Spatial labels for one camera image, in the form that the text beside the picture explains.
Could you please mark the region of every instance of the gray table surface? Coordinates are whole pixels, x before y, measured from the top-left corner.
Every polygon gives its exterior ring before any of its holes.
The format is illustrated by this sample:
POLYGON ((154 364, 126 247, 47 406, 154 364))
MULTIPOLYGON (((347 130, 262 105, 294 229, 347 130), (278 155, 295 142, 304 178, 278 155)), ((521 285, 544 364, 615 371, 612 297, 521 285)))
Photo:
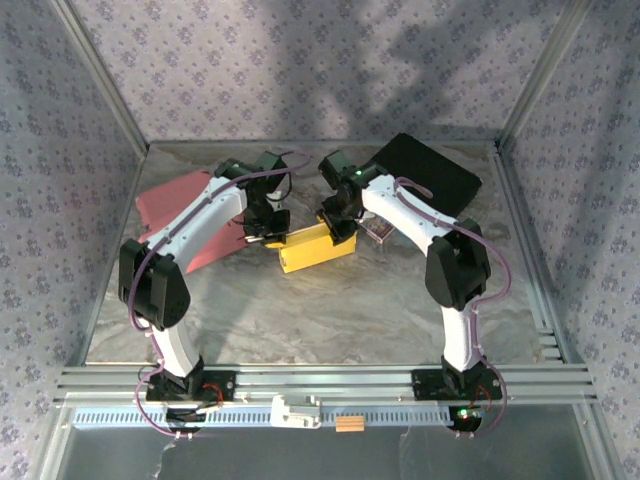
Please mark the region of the gray table surface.
MULTIPOLYGON (((331 195, 316 166, 338 148, 354 162, 361 162, 380 147, 305 145, 314 161, 294 175, 294 190, 285 204, 291 210, 293 229, 313 224, 314 210, 331 195)), ((461 218, 473 218, 482 226, 514 272, 508 298, 481 312, 482 346, 497 363, 540 361, 523 261, 492 175, 492 146, 434 148, 482 179, 480 192, 461 218)), ((253 162, 266 149, 282 152, 289 148, 276 144, 153 145, 138 192, 194 170, 212 172, 230 157, 253 162)), ((289 157, 288 161, 292 164, 302 158, 289 157)), ((124 238, 138 238, 144 231, 133 207, 124 238)), ((384 245, 360 232, 355 254, 291 274, 283 273, 275 250, 255 245, 187 276, 192 302, 183 321, 207 363, 438 363, 444 348, 442 317, 424 287, 424 269, 421 252, 397 231, 384 245)), ((504 281, 496 261, 492 269, 489 294, 498 291, 504 281)), ((149 342, 130 327, 126 308, 117 298, 114 269, 87 362, 153 360, 149 342)))

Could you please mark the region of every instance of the patterned wall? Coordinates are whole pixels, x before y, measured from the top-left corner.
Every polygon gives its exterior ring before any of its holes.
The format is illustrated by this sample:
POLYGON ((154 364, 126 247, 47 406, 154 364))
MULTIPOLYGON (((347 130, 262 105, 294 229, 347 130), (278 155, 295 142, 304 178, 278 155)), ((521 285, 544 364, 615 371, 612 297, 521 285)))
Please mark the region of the patterned wall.
POLYGON ((563 0, 75 0, 147 141, 488 139, 563 0))
POLYGON ((511 159, 558 313, 640 478, 640 5, 597 5, 511 159))
POLYGON ((136 158, 47 2, 0 17, 0 478, 25 478, 136 158))

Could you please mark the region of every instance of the yellow box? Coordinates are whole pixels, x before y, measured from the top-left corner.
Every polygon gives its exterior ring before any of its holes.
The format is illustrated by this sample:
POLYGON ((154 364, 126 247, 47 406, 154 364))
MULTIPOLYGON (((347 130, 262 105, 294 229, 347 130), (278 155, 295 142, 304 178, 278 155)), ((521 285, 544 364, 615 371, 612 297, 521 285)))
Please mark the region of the yellow box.
POLYGON ((356 235, 334 246, 329 228, 319 223, 290 233, 286 244, 268 246, 279 249, 280 265, 285 273, 290 273, 355 252, 356 235))

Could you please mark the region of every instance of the metal extrusion bar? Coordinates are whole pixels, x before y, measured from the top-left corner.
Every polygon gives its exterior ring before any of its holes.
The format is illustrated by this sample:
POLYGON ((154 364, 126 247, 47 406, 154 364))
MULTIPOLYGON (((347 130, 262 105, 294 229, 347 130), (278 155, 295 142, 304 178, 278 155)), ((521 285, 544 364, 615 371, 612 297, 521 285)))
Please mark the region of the metal extrusion bar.
MULTIPOLYGON (((225 406, 266 406, 275 395, 315 395, 326 406, 425 405, 416 402, 411 370, 415 366, 219 366, 235 370, 234 402, 225 406)), ((511 404, 575 404, 596 401, 591 377, 584 365, 521 365, 499 367, 511 404)), ((130 405, 140 367, 85 367, 65 369, 54 402, 67 406, 130 405)), ((446 402, 448 405, 465 402, 446 402)))

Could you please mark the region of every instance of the purple cable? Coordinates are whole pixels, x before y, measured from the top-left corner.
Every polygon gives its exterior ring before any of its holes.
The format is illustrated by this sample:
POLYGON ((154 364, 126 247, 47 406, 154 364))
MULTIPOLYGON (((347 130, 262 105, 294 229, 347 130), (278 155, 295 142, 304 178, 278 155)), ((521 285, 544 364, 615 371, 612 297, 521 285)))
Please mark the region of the purple cable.
POLYGON ((306 152, 303 152, 303 151, 285 152, 285 153, 281 154, 280 156, 284 157, 286 155, 301 155, 303 157, 306 157, 307 161, 301 163, 300 165, 296 165, 295 167, 278 168, 276 170, 267 170, 267 171, 264 171, 264 172, 255 172, 255 173, 249 173, 247 175, 242 175, 240 177, 234 178, 233 180, 229 180, 224 185, 218 187, 216 190, 213 191, 213 193, 208 195, 198 205, 196 205, 195 208, 193 210, 191 210, 180 221, 180 223, 178 223, 178 225, 176 225, 167 234, 166 237, 161 238, 158 241, 158 243, 156 245, 154 245, 154 247, 151 250, 149 250, 149 253, 147 253, 145 255, 145 257, 142 259, 142 262, 140 263, 140 266, 138 267, 138 270, 136 271, 136 274, 133 277, 133 282, 131 283, 131 290, 129 291, 129 298, 127 299, 127 308, 128 308, 128 313, 129 313, 129 321, 131 323, 131 326, 133 328, 135 328, 138 332, 144 332, 145 334, 147 334, 147 335, 149 335, 151 337, 151 344, 153 345, 153 349, 155 350, 156 355, 158 355, 158 362, 159 362, 157 368, 155 368, 151 372, 147 373, 138 382, 138 385, 136 386, 136 390, 135 390, 135 394, 134 394, 134 402, 135 402, 136 406, 138 407, 138 411, 144 417, 144 419, 149 423, 149 425, 151 425, 154 430, 162 433, 163 435, 167 435, 167 436, 171 436, 171 437, 176 436, 176 434, 165 430, 160 425, 155 423, 151 419, 151 417, 144 411, 144 409, 142 408, 142 404, 140 402, 140 390, 142 389, 142 386, 145 383, 149 382, 149 379, 153 375, 162 373, 164 371, 164 358, 162 358, 162 352, 160 351, 160 347, 158 346, 158 342, 156 341, 156 339, 153 336, 153 333, 152 333, 153 330, 151 329, 151 327, 148 327, 148 328, 142 327, 138 323, 138 320, 136 319, 135 297, 136 297, 136 292, 138 291, 138 286, 140 285, 140 280, 142 279, 142 275, 144 274, 145 269, 147 268, 147 266, 149 265, 149 262, 155 256, 155 254, 158 253, 158 251, 163 246, 165 246, 167 243, 170 243, 171 239, 173 237, 175 237, 180 232, 180 230, 182 230, 191 220, 193 220, 193 218, 198 213, 200 213, 200 211, 202 211, 203 208, 205 208, 207 205, 210 205, 213 202, 213 199, 215 199, 223 191, 225 191, 228 188, 233 187, 234 185, 237 185, 238 183, 244 182, 246 180, 251 180, 251 179, 254 179, 254 178, 262 178, 262 177, 270 177, 270 176, 273 176, 273 175, 280 175, 280 174, 287 174, 287 173, 296 172, 298 170, 303 169, 307 165, 309 165, 309 163, 311 163, 311 159, 312 159, 310 154, 308 154, 306 152))
MULTIPOLYGON (((484 357, 484 355, 482 354, 482 351, 480 350, 480 343, 478 341, 478 307, 480 307, 480 305, 483 305, 485 303, 500 300, 504 298, 505 295, 507 295, 507 293, 511 289, 511 269, 509 268, 509 264, 507 263, 506 258, 504 258, 500 250, 498 250, 498 248, 495 245, 493 245, 493 243, 491 243, 486 238, 481 237, 480 235, 470 230, 467 230, 466 228, 462 228, 458 225, 445 222, 432 215, 429 215, 427 212, 413 205, 402 195, 402 192, 398 190, 398 187, 402 187, 402 186, 413 187, 416 190, 418 190, 420 193, 425 195, 427 198, 433 198, 433 193, 430 190, 428 190, 427 188, 421 185, 418 185, 417 183, 413 182, 412 180, 409 180, 406 177, 398 177, 393 183, 393 189, 396 195, 398 196, 398 199, 412 212, 420 215, 422 218, 424 218, 429 222, 432 222, 436 226, 450 228, 480 243, 493 254, 493 256, 500 262, 500 265, 502 265, 502 268, 504 269, 506 278, 505 278, 505 283, 504 283, 504 286, 502 287, 502 290, 500 290, 498 293, 490 297, 478 298, 476 301, 474 301, 471 304, 471 315, 469 317, 469 326, 471 329, 471 348, 473 348, 475 352, 478 354, 480 361, 496 375, 496 377, 498 378, 498 381, 500 382, 500 392, 502 393, 502 402, 501 402, 502 407, 500 408, 500 412, 498 412, 498 415, 493 420, 493 422, 491 422, 491 424, 487 428, 481 430, 479 433, 479 434, 487 434, 495 430, 496 427, 498 427, 500 422, 502 422, 502 418, 504 417, 504 414, 507 410, 507 383, 505 382, 504 377, 502 376, 502 373, 500 373, 500 370, 498 370, 493 364, 491 364, 484 357)), ((478 434, 470 433, 467 436, 472 437, 475 435, 478 435, 478 434)))

